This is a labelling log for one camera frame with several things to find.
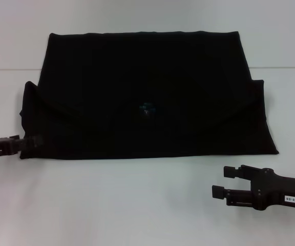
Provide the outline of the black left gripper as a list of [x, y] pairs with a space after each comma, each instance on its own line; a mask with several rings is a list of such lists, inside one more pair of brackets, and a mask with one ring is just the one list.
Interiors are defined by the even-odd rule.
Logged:
[[43, 144], [41, 136], [20, 139], [19, 135], [0, 138], [0, 156], [15, 155], [19, 151], [31, 150]]

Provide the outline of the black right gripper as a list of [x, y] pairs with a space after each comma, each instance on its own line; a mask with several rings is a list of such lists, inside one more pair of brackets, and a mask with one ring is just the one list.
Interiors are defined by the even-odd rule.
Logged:
[[295, 178], [277, 175], [272, 169], [245, 165], [237, 169], [225, 166], [223, 171], [226, 178], [251, 180], [250, 191], [212, 186], [212, 197], [225, 199], [227, 206], [253, 207], [256, 210], [265, 210], [273, 205], [295, 208]]

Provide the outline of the black shirt with FREE print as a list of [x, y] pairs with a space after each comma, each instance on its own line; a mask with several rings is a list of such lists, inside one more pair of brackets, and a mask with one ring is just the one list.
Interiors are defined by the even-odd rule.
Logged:
[[21, 159], [276, 155], [238, 32], [50, 34]]

